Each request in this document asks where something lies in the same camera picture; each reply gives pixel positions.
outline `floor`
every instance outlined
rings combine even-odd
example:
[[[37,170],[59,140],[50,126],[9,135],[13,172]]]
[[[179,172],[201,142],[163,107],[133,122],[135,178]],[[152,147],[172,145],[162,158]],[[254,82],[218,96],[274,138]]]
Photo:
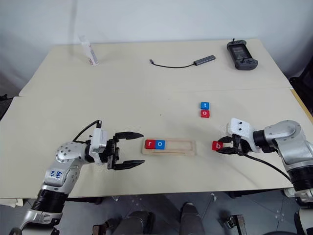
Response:
[[[23,207],[0,206],[0,234],[7,235],[19,226],[33,199]],[[104,198],[100,205],[66,202],[61,223],[62,235],[90,235],[94,224],[109,218],[122,218],[132,211],[147,210],[156,215],[153,234],[178,235],[179,213],[185,202],[192,202],[203,219],[206,234],[237,235],[236,228],[227,230],[219,223],[221,214],[242,214],[248,235],[263,235],[272,231],[296,232],[293,215],[299,209],[293,198],[279,190],[230,198],[224,192],[169,193],[120,196],[118,201]]]

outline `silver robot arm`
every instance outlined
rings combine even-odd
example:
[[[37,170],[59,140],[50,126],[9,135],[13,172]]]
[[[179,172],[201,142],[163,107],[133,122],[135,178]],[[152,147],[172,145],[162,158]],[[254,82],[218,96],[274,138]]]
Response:
[[[295,199],[302,207],[295,216],[299,234],[313,232],[313,144],[308,142],[299,123],[281,121],[255,130],[248,122],[232,118],[223,142],[233,147],[218,150],[225,154],[246,155],[248,152],[277,152],[295,189]]]
[[[86,142],[77,141],[78,137],[91,126],[96,127],[91,140]],[[102,122],[97,120],[84,128],[73,141],[62,144],[55,153],[55,161],[45,173],[45,179],[34,202],[24,217],[19,228],[14,228],[16,234],[19,232],[27,234],[53,234],[58,231],[54,228],[59,224],[62,210],[68,195],[73,190],[83,165],[96,163],[103,165],[107,163],[107,169],[124,170],[130,169],[144,163],[144,160],[124,161],[119,160],[119,148],[117,143],[120,139],[137,139],[142,134],[134,132],[116,133],[110,140],[107,133],[101,129]]]

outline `beige table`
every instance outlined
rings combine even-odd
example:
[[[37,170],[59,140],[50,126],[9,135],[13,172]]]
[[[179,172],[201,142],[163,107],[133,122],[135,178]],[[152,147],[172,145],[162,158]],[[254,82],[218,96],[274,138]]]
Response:
[[[118,63],[118,56],[114,53],[111,54],[111,58],[116,60],[117,74],[121,71],[125,74],[128,71],[131,74],[136,68],[140,71],[142,66],[146,66],[149,70],[154,70],[150,74],[152,78],[156,78],[156,74],[160,75],[159,71],[163,71],[163,74],[168,71],[172,74],[173,80],[160,77],[163,83],[161,86],[155,79],[135,77],[132,74],[133,83],[127,77],[115,77],[114,80],[105,76],[103,79],[97,77],[97,83],[96,76],[84,78],[82,76],[84,70],[79,65],[96,75],[100,74],[98,69],[101,67],[85,66],[83,61],[76,60],[68,61],[68,65],[61,63],[56,66],[58,61],[54,51],[62,51],[65,48],[56,47],[52,50],[55,59],[50,55],[47,57],[52,64],[51,68],[45,60],[43,66],[21,92],[24,96],[13,100],[0,122],[0,197],[36,197],[45,170],[53,162],[55,149],[63,142],[71,140],[83,127],[96,119],[104,121],[104,129],[108,131],[109,136],[120,131],[135,131],[146,137],[193,139],[196,141],[197,155],[146,156],[140,153],[142,140],[121,141],[122,161],[144,159],[146,162],[124,171],[108,171],[103,166],[86,165],[82,168],[81,176],[70,195],[72,197],[291,187],[290,182],[266,165],[245,157],[221,155],[211,150],[212,141],[224,135],[225,126],[232,117],[248,121],[257,129],[263,129],[284,119],[293,119],[301,123],[308,139],[313,140],[312,124],[290,92],[289,84],[260,42],[258,40],[252,42],[256,48],[251,48],[251,53],[258,52],[260,57],[255,58],[268,63],[264,69],[260,66],[255,71],[246,73],[235,70],[233,65],[227,62],[227,51],[224,51],[219,58],[225,60],[220,59],[192,68],[201,76],[205,83],[203,86],[192,82],[199,81],[200,78],[190,75],[189,80],[183,72],[180,73],[183,76],[181,82],[174,86],[173,80],[178,81],[178,78],[174,76],[176,72],[173,70],[151,67],[145,64],[145,60],[142,60],[140,67],[128,67],[125,65],[127,60],[121,59],[123,63]],[[220,42],[201,43],[220,44]],[[125,47],[126,54],[129,54],[128,62],[134,65],[134,60],[130,58],[135,56],[131,55],[126,45],[122,44],[122,47]],[[176,44],[166,43],[164,47],[171,50],[174,45]],[[212,66],[213,63],[216,66],[228,64],[225,70],[220,71],[219,79],[208,79],[205,74],[198,71],[205,67],[212,67],[215,70],[216,66]],[[46,71],[61,74],[60,70],[66,70],[67,66],[76,67],[80,72],[73,70],[71,76],[63,77],[63,80],[56,76],[54,81],[51,81],[52,74],[49,75],[49,80],[44,76],[45,73],[42,73],[44,67]],[[113,69],[109,68],[103,70],[103,74],[108,74],[108,70],[113,74]],[[276,76],[269,79],[271,72]],[[39,79],[39,73],[42,73],[45,82]],[[243,79],[248,81],[248,77],[253,82],[244,83]],[[115,86],[105,86],[118,83],[121,85],[120,90]],[[199,117],[201,101],[211,103],[211,118]],[[81,139],[85,140],[90,133],[86,132]],[[275,153],[259,153],[253,156],[283,169],[281,159]]]

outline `white wall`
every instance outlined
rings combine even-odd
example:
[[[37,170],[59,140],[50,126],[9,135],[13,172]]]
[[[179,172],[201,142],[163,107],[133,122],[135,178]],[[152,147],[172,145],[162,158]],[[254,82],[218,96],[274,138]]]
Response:
[[[91,42],[258,37],[290,77],[313,55],[312,11],[312,0],[0,0],[0,94],[17,94],[49,49],[79,43],[77,34]]]

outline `blue letter block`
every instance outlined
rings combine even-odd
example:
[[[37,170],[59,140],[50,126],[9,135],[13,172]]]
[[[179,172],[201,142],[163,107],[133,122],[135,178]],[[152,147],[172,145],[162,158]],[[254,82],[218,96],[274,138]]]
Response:
[[[156,141],[156,149],[165,149],[165,141]]]
[[[209,102],[201,102],[201,109],[210,109],[210,103]]]

